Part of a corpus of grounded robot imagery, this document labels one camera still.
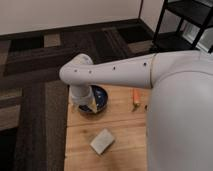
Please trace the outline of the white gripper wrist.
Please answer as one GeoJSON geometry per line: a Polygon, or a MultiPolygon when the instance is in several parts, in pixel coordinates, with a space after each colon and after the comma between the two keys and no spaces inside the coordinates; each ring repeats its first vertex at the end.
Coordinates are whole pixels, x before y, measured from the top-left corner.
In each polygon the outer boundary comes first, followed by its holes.
{"type": "Polygon", "coordinates": [[[69,98],[77,105],[86,105],[93,112],[97,111],[94,93],[90,86],[70,86],[69,98]]]}

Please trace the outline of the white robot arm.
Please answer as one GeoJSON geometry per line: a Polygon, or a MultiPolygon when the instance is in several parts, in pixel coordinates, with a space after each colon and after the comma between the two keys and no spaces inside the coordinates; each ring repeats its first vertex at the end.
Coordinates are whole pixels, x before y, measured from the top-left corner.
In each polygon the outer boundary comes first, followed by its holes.
{"type": "Polygon", "coordinates": [[[93,84],[149,89],[148,171],[213,171],[212,54],[163,52],[102,64],[79,54],[59,77],[78,105],[92,102],[93,84]]]}

